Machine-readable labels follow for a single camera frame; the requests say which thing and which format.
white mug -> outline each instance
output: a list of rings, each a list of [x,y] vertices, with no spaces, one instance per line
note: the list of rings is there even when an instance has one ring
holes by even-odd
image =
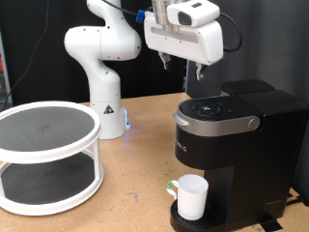
[[[201,218],[205,211],[209,183],[203,177],[194,174],[181,176],[178,181],[169,181],[166,190],[177,199],[171,186],[178,188],[179,215],[188,220]]]

mug handle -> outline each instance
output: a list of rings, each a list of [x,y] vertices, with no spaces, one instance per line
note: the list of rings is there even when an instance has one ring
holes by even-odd
[[[177,181],[169,181],[167,184],[166,184],[166,190],[168,193],[170,193],[171,195],[174,196],[174,199],[176,200],[177,199],[177,195],[176,193],[171,189],[172,186],[175,186],[175,187],[179,187],[179,184]]]

tabletop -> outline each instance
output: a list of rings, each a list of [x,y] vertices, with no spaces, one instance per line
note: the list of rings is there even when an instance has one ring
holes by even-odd
[[[185,93],[122,100],[131,129],[113,140],[100,141],[104,180],[83,204],[60,214],[17,216],[0,211],[0,232],[10,231],[126,231],[173,232],[170,207],[174,201],[165,186],[184,174],[203,176],[202,170],[180,163],[174,154],[178,104]],[[290,200],[297,193],[291,190]],[[278,222],[284,231],[308,231],[309,209],[287,206]],[[264,231],[261,225],[241,232]]]

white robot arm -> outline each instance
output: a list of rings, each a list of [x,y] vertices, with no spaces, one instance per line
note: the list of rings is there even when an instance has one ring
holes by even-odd
[[[121,0],[113,0],[113,3],[121,7]],[[90,107],[101,120],[100,139],[112,139],[126,132],[126,110],[121,104],[120,78],[102,61],[136,58],[141,50],[141,39],[121,11],[100,0],[88,0],[87,6],[105,20],[105,26],[71,28],[65,37],[65,47],[88,76]]]
[[[154,12],[146,12],[144,22],[147,46],[157,50],[164,68],[169,54],[195,61],[197,79],[203,66],[223,58],[219,8],[207,0],[153,0]]]

black coffee maker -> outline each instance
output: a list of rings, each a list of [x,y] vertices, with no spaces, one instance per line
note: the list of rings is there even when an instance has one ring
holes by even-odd
[[[178,232],[224,232],[272,224],[283,212],[308,121],[308,104],[261,80],[227,82],[225,97],[180,103],[173,115],[177,159],[205,170],[210,188],[198,220],[178,215]]]

